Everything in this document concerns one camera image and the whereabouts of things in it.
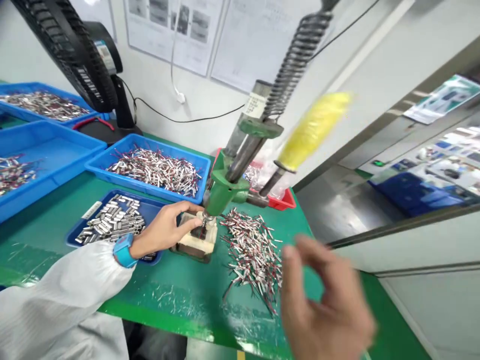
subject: yellow handle grip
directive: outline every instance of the yellow handle grip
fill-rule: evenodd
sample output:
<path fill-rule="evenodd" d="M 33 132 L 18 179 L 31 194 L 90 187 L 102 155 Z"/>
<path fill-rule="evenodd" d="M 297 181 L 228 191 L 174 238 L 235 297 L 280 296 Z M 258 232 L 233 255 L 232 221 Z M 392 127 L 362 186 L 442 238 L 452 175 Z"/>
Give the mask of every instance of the yellow handle grip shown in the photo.
<path fill-rule="evenodd" d="M 288 170 L 297 171 L 347 111 L 350 99 L 351 96 L 344 92 L 322 96 L 305 114 L 290 136 L 278 161 Z"/>

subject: hand press machine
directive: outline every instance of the hand press machine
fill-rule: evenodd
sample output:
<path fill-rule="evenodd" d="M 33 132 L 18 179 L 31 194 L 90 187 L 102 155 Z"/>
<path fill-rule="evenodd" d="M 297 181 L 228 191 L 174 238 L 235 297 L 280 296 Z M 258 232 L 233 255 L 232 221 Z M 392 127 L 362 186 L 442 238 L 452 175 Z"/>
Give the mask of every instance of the hand press machine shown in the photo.
<path fill-rule="evenodd" d="M 230 202 L 247 202 L 260 208 L 269 204 L 268 194 L 286 173 L 295 173 L 328 135 L 345 113 L 350 96 L 346 93 L 322 96 L 304 115 L 290 135 L 277 169 L 259 191 L 250 190 L 243 174 L 267 140 L 279 137 L 284 128 L 277 124 L 332 20 L 332 10 L 339 0 L 324 1 L 320 11 L 304 16 L 283 59 L 274 84 L 257 80 L 245 110 L 240 115 L 227 146 L 213 166 L 203 197 L 205 210 L 184 213 L 181 223 L 199 217 L 203 226 L 192 230 L 171 248 L 208 263 L 217 238 L 216 217 Z"/>

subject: white sleeve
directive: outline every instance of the white sleeve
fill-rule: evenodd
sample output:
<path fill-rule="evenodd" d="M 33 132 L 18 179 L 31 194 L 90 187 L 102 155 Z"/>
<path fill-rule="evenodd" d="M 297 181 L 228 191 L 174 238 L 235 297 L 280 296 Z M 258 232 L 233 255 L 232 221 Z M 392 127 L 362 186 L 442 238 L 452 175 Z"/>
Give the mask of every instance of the white sleeve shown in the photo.
<path fill-rule="evenodd" d="M 120 266 L 114 244 L 98 241 L 58 260 L 34 286 L 0 291 L 0 359 L 51 343 L 88 318 L 129 282 L 133 268 Z"/>

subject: blue smartwatch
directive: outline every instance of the blue smartwatch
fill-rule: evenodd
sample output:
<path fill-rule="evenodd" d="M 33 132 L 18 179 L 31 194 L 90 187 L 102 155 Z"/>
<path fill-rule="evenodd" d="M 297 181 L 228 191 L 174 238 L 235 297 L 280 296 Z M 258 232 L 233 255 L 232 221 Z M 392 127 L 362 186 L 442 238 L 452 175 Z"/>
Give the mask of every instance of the blue smartwatch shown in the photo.
<path fill-rule="evenodd" d="M 124 268 L 133 268 L 139 261 L 130 255 L 130 247 L 134 241 L 134 235 L 128 233 L 117 240 L 113 247 L 113 256 Z"/>

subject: white label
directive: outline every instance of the white label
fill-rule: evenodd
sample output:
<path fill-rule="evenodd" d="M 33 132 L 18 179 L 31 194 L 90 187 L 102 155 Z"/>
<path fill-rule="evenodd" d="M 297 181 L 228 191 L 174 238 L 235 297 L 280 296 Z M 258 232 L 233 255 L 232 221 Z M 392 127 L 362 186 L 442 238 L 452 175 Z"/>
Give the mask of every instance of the white label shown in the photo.
<path fill-rule="evenodd" d="M 117 68 L 115 67 L 114 59 L 110 54 L 109 48 L 107 45 L 105 45 L 105 41 L 95 41 L 95 46 L 101 56 L 101 59 L 103 60 L 103 63 L 106 66 L 106 69 L 108 70 L 108 73 L 110 75 L 116 74 Z"/>
<path fill-rule="evenodd" d="M 96 203 L 94 203 L 88 210 L 86 213 L 83 214 L 83 216 L 81 217 L 82 219 L 85 219 L 85 220 L 88 220 L 92 217 L 92 215 L 99 209 L 99 207 L 102 206 L 102 202 L 101 201 L 97 201 Z"/>
<path fill-rule="evenodd" d="M 262 116 L 265 104 L 267 103 L 267 98 L 260 96 L 254 92 L 250 93 L 250 98 L 248 99 L 245 107 L 243 108 L 242 113 L 248 115 L 249 117 L 260 119 Z"/>

